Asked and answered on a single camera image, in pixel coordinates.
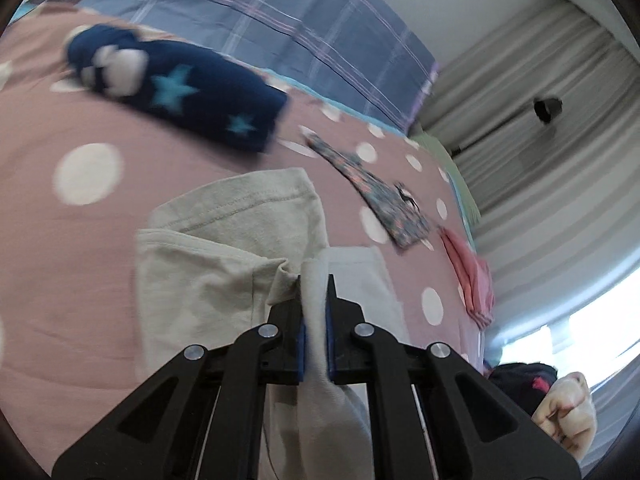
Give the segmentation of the white gloved right hand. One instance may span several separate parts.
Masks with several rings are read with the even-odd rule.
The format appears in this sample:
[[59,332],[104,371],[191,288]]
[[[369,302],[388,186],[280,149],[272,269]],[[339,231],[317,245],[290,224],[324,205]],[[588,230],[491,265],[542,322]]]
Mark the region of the white gloved right hand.
[[532,416],[532,421],[580,462],[598,429],[597,412],[586,378],[573,372],[558,379]]

